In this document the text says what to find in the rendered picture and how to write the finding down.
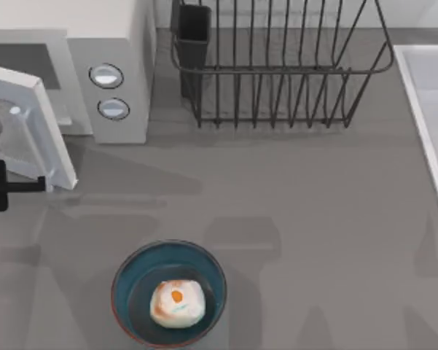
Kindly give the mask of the pale microwave oven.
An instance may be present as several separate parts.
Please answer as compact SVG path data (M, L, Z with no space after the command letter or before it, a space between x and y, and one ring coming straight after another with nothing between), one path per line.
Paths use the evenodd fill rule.
M149 122L157 34L153 0L0 0L0 67L39 77L60 130L100 144L143 144ZM89 69L119 68L102 89ZM130 114L108 120L98 102L119 98Z

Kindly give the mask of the dark blue bowl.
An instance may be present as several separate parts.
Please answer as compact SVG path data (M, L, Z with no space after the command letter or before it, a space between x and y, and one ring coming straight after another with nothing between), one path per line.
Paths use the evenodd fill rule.
M193 280L206 299L205 316L185 329L166 329L150 316L150 300L163 281ZM192 346L220 321L227 304L227 279L215 256L190 241L168 239L144 245L118 268L111 288L111 308L120 328L147 349Z

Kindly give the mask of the small round microwave knob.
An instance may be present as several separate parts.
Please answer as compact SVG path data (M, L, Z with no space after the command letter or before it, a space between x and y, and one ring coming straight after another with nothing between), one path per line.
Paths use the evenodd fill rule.
M98 102L98 112L108 120L123 120L130 114L130 107L119 98L110 98Z

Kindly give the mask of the white bun with orange spot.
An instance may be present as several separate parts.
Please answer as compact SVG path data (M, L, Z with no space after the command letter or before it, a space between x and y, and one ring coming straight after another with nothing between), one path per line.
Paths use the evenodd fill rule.
M206 297L197 281L188 279L160 282L149 305L151 319L167 329L184 329L206 315Z

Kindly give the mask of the black cutlery holder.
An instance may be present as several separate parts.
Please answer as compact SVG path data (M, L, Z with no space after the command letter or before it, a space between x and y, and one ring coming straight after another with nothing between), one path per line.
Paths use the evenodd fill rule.
M211 8L173 0L171 30L179 58L181 96L193 100L200 89L203 77L201 71L206 65L211 34Z

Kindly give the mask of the large round microwave knob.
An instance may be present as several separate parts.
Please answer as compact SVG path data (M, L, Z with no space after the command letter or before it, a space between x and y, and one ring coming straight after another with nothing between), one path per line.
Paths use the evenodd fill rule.
M102 89L118 88L124 81L122 71L109 63L90 68L89 78L94 85Z

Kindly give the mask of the pale microwave door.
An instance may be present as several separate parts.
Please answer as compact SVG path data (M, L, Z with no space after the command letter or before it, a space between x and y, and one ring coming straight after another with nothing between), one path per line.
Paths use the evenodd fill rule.
M8 171L73 190L77 173L39 77L0 67L0 160Z

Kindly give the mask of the white sink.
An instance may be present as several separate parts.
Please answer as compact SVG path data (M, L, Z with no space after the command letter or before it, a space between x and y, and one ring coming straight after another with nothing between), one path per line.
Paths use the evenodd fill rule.
M397 44L394 54L438 198L438 44Z

